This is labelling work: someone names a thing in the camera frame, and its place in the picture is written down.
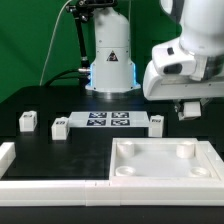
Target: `black tabletop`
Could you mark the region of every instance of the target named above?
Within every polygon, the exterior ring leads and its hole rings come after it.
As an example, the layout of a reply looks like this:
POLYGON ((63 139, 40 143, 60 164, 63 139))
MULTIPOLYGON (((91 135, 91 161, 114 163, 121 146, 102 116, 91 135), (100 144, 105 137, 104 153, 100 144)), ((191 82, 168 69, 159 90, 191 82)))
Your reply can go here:
MULTIPOLYGON (((165 117, 165 138, 197 138, 210 141, 221 157, 224 153, 224 100, 216 99, 203 111, 201 118, 178 120, 173 102, 149 102, 143 96, 104 100, 82 94, 79 87, 26 87, 0 104, 0 144, 16 144, 16 160, 2 180, 75 179, 104 180, 109 177, 113 138, 147 137, 147 128, 72 128, 66 141, 52 141, 51 126, 58 117, 80 111, 147 111, 148 116, 165 117), (32 133, 19 131, 24 111, 37 111, 38 125, 32 133)), ((23 223, 222 223, 223 207, 48 207, 0 208, 5 223, 16 220, 12 214, 26 214, 23 223)))

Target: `blue light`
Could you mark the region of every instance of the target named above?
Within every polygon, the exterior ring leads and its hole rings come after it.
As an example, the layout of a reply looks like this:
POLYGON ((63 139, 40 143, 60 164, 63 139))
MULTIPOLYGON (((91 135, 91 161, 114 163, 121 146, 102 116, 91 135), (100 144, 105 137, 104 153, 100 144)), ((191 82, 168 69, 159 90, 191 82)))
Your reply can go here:
POLYGON ((90 86, 93 86, 93 64, 90 65, 90 86))
POLYGON ((137 72, 136 72, 136 65, 134 64, 134 85, 137 85, 137 72))

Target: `warning label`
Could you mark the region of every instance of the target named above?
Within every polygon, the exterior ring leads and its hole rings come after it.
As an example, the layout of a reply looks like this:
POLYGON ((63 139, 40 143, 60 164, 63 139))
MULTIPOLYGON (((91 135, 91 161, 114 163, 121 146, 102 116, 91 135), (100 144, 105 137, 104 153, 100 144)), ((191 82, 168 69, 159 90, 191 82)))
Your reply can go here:
POLYGON ((118 61, 116 54, 114 51, 110 53, 110 56, 108 57, 107 61, 118 61))

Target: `small white cube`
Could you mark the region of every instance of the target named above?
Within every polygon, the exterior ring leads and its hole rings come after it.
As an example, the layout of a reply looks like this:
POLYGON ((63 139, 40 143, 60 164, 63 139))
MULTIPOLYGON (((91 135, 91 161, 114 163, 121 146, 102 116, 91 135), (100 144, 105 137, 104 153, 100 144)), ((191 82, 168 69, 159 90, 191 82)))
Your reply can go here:
POLYGON ((201 105, 200 102, 185 102, 184 103, 184 117, 200 117, 201 105))
POLYGON ((36 125, 37 125, 36 111, 24 112, 19 119, 19 128, 21 132, 34 131, 36 125))
POLYGON ((56 118, 52 127, 53 140, 66 140, 69 133, 69 119, 67 117, 56 118))
POLYGON ((149 121, 148 137, 163 137, 164 117, 160 115, 151 116, 149 121))

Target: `green screen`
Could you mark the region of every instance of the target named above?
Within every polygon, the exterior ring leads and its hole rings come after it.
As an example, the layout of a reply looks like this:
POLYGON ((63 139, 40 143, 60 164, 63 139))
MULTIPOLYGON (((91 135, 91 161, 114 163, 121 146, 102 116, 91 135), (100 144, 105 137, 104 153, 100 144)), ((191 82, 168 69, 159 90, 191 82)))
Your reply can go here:
MULTIPOLYGON (((131 50, 142 84, 152 47, 179 35, 180 28, 160 9, 159 0, 119 0, 115 8, 129 15, 131 2, 131 50)), ((65 0, 1 0, 0 7, 0 102, 18 89, 39 85, 54 25, 65 0)), ((95 57, 94 26, 83 24, 87 54, 95 57)), ((79 44, 71 14, 61 16, 44 82, 56 74, 80 66, 79 44)), ((77 85, 74 79, 54 85, 77 85)))

